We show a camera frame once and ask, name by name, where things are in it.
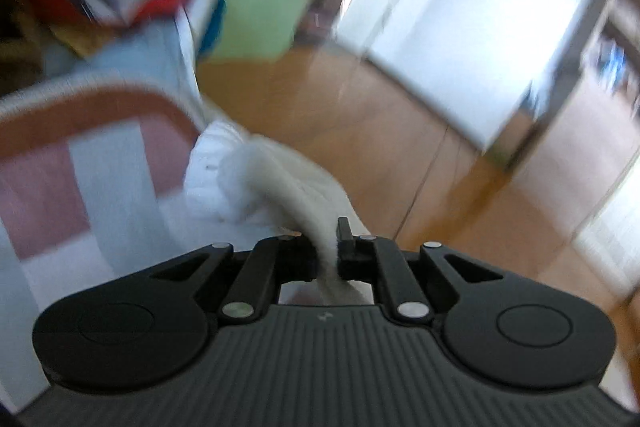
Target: white cloth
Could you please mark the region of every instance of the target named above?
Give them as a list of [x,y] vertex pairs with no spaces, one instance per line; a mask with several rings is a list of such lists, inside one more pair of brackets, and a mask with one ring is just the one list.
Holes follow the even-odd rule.
[[281,302],[372,302],[370,285],[345,282],[336,270],[338,217],[347,217],[356,235],[369,232],[334,177],[293,149],[216,120],[191,152],[184,193],[197,217],[275,225],[309,238],[320,260],[317,286],[300,283],[287,292],[293,295],[281,293]]

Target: wooden floor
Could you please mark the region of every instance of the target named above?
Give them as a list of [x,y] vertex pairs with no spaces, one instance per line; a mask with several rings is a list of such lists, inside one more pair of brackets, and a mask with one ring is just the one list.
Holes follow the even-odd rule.
[[295,48],[273,64],[203,63],[196,76],[233,120],[331,172],[372,233],[406,250],[442,241],[616,313],[618,298],[526,197],[522,176],[511,180],[370,64]]

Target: metal pin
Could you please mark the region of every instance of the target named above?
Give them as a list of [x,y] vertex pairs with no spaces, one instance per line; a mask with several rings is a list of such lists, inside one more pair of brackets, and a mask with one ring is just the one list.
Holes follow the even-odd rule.
[[229,302],[222,307],[222,312],[227,317],[245,319],[254,314],[254,307],[246,302]]
[[421,319],[429,314],[429,307],[421,302],[403,302],[398,306],[398,313],[408,319]]

